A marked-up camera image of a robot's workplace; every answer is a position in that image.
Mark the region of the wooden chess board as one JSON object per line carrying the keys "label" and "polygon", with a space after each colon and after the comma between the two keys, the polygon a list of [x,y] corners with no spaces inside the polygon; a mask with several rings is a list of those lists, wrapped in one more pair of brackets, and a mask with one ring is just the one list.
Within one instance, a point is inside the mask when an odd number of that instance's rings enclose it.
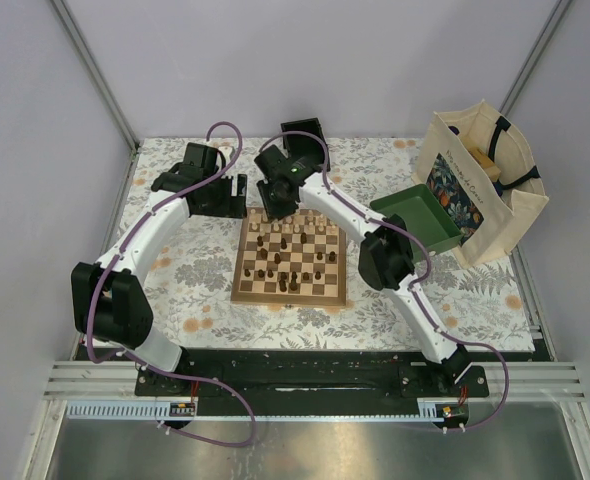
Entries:
{"label": "wooden chess board", "polygon": [[303,208],[271,221],[264,208],[251,207],[241,227],[231,300],[344,307],[346,244],[345,232],[316,210]]}

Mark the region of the green metal tray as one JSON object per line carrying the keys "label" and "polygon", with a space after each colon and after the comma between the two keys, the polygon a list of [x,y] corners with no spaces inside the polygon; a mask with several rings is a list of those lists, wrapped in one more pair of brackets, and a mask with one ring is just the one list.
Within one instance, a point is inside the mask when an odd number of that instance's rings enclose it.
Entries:
{"label": "green metal tray", "polygon": [[456,224],[424,184],[372,200],[370,207],[385,217],[401,217],[406,230],[430,255],[452,250],[462,238]]}

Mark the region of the cream canvas tote bag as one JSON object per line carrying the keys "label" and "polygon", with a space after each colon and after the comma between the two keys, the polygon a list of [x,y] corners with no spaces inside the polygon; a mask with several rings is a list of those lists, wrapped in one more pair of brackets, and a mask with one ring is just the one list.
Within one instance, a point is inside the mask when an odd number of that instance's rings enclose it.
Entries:
{"label": "cream canvas tote bag", "polygon": [[[500,168],[497,182],[470,146]],[[465,268],[510,254],[549,201],[526,138],[485,101],[433,114],[412,179],[428,187],[462,233],[455,255]]]}

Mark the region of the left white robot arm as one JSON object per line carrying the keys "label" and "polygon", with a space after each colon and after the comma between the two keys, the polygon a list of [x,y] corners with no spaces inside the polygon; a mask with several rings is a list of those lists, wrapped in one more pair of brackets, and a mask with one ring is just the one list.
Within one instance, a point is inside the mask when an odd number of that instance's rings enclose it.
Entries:
{"label": "left white robot arm", "polygon": [[144,283],[162,248],[191,217],[245,217],[247,178],[227,173],[238,156],[230,146],[188,143],[183,159],[153,181],[124,235],[71,273],[76,330],[88,343],[110,342],[159,369],[157,383],[171,395],[189,389],[192,372],[180,363],[181,347],[155,327]]}

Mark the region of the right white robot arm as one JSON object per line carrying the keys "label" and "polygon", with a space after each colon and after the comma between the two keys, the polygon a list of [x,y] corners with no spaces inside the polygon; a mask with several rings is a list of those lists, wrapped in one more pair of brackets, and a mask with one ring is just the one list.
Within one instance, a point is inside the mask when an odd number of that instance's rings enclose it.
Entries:
{"label": "right white robot arm", "polygon": [[346,195],[326,176],[326,168],[308,157],[289,158],[265,144],[255,158],[264,179],[257,183],[268,217],[281,220],[301,207],[334,222],[359,246],[358,273],[371,289],[400,310],[419,341],[430,371],[430,383],[450,396],[466,382],[471,367],[462,342],[447,333],[416,274],[412,243],[401,217],[385,217]]}

